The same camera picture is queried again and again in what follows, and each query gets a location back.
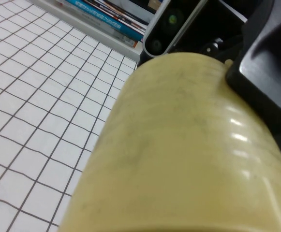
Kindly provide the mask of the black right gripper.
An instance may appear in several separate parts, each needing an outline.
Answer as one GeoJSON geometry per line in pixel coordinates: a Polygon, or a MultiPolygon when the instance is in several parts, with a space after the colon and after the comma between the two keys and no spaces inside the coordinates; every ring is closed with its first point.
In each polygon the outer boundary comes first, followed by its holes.
{"type": "Polygon", "coordinates": [[[268,20],[272,0],[209,0],[172,49],[235,60],[268,20]]]}

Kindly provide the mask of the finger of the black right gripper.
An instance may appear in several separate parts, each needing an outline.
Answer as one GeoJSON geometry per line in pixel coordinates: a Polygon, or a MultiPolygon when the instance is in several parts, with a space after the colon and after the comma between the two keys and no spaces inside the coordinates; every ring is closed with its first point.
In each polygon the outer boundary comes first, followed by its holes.
{"type": "Polygon", "coordinates": [[[146,63],[147,61],[151,60],[155,58],[155,56],[148,54],[144,49],[142,50],[142,52],[140,53],[139,56],[139,62],[138,62],[138,66],[140,67],[141,65],[143,65],[144,63],[146,63]]]}

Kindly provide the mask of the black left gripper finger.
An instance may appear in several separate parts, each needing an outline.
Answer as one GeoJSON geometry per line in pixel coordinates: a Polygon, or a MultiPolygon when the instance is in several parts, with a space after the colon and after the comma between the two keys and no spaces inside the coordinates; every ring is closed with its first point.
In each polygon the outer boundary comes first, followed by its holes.
{"type": "Polygon", "coordinates": [[[281,150],[281,0],[263,0],[242,27],[228,85],[266,123],[281,150]]]}

